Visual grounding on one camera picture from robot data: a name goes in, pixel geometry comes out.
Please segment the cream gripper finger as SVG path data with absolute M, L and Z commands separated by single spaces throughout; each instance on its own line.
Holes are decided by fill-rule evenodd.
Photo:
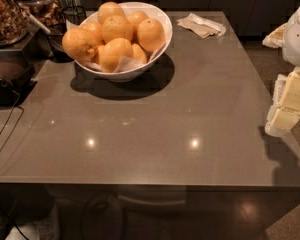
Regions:
M 287 108 L 276 108 L 270 119 L 270 126 L 277 130 L 290 131 L 300 120 L 297 111 Z
M 300 114 L 300 67 L 288 75 L 279 104 Z

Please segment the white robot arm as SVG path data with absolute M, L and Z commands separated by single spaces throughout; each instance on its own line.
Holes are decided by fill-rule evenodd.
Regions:
M 265 132 L 274 137 L 288 134 L 300 120 L 300 6 L 262 41 L 264 46 L 281 48 L 285 62 L 294 66 L 287 76 L 279 74 L 273 91 Z

